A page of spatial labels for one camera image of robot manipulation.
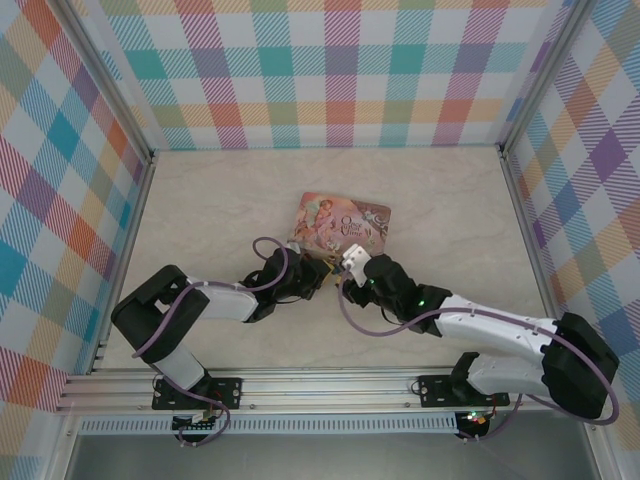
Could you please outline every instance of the beige surface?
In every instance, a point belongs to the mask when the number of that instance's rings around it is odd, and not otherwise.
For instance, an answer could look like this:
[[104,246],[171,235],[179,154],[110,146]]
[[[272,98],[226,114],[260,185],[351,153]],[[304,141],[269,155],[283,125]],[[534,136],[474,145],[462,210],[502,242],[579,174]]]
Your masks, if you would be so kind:
[[[123,295],[169,263],[229,282],[262,268],[252,240],[285,240],[305,191],[389,205],[386,253],[417,282],[543,315],[491,147],[162,153]],[[200,321],[185,342],[207,367],[452,365],[471,348],[408,331],[364,336],[342,318],[336,295],[327,285],[253,325]],[[350,311],[363,326],[390,327],[373,306]],[[131,353],[114,328],[103,366],[142,366]]]

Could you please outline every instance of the plaid fabric backdrop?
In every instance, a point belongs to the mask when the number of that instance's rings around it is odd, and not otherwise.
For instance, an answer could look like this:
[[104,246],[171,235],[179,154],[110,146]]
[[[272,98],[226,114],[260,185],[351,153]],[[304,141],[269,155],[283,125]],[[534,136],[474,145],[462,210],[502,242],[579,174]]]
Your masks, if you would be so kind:
[[45,0],[0,0],[0,479],[41,464],[142,166]]
[[171,149],[494,144],[564,3],[74,0]]
[[620,356],[640,472],[640,0],[601,0],[512,156],[550,284]]

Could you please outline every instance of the gray floor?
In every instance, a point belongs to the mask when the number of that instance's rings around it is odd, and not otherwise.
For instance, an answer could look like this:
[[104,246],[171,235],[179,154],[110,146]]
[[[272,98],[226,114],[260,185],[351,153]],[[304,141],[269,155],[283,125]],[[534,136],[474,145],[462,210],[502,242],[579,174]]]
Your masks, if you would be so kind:
[[[169,263],[200,279],[244,278],[263,264],[252,240],[286,240],[305,191],[390,206],[386,253],[416,281],[544,315],[492,147],[162,153],[123,295]],[[351,311],[362,325],[388,328],[376,308]],[[361,335],[331,285],[254,325],[201,321],[185,341],[212,368],[453,365],[478,349],[411,332]],[[102,366],[141,367],[131,353],[113,329]]]
[[463,445],[451,434],[226,435],[202,448],[171,436],[80,437],[67,478],[220,480],[589,480],[584,430],[521,412],[503,434]]

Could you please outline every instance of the book cover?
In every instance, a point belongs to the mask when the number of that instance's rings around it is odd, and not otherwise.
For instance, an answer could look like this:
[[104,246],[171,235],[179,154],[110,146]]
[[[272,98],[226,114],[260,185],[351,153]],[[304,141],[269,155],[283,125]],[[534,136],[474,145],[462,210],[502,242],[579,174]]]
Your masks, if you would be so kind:
[[334,195],[306,192],[300,200],[289,237],[316,258],[336,263],[353,244],[380,255],[389,229],[391,209]]

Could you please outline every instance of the vent grille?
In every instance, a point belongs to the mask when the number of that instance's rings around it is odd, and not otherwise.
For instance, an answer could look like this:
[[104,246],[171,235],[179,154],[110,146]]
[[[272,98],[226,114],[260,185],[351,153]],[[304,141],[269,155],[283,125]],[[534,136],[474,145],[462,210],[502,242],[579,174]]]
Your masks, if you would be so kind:
[[[187,428],[199,433],[211,430]],[[242,415],[231,417],[225,434],[373,434],[456,433],[454,413],[359,414],[359,415]],[[172,434],[166,415],[85,417],[81,435]]]

